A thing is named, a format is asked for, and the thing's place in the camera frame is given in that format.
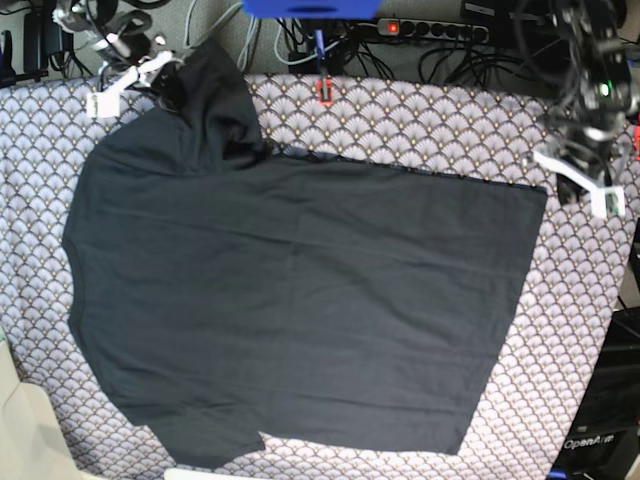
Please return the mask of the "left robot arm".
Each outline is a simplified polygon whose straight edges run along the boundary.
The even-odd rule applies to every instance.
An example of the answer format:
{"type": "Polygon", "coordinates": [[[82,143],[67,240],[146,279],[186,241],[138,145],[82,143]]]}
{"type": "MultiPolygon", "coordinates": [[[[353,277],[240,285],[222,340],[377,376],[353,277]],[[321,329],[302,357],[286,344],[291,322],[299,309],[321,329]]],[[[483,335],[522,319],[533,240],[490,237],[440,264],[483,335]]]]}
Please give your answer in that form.
{"type": "Polygon", "coordinates": [[[632,47],[617,33],[615,8],[609,1],[550,2],[553,25],[569,53],[567,71],[552,74],[540,69],[529,51],[528,6],[520,1],[514,12],[516,43],[531,71],[560,89],[559,101],[541,118],[552,141],[531,158],[555,175],[562,204],[588,196],[594,217],[622,216],[626,201],[615,165],[629,156],[616,142],[626,120],[639,111],[639,85],[628,61],[632,47]]]}

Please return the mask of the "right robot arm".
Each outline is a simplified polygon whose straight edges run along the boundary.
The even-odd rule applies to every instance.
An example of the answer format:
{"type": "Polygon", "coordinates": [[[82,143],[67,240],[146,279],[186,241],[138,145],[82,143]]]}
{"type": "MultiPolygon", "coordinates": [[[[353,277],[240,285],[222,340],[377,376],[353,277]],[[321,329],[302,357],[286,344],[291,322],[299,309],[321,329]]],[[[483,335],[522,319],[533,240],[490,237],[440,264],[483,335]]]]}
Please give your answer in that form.
{"type": "Polygon", "coordinates": [[[164,35],[147,35],[153,25],[150,12],[167,4],[129,1],[130,9],[120,12],[117,1],[56,3],[52,21],[69,34],[85,33],[102,59],[97,86],[86,97],[89,117],[119,116],[121,96],[127,90],[146,93],[169,111],[182,109],[186,92],[178,71],[184,61],[166,48],[164,35]]]}

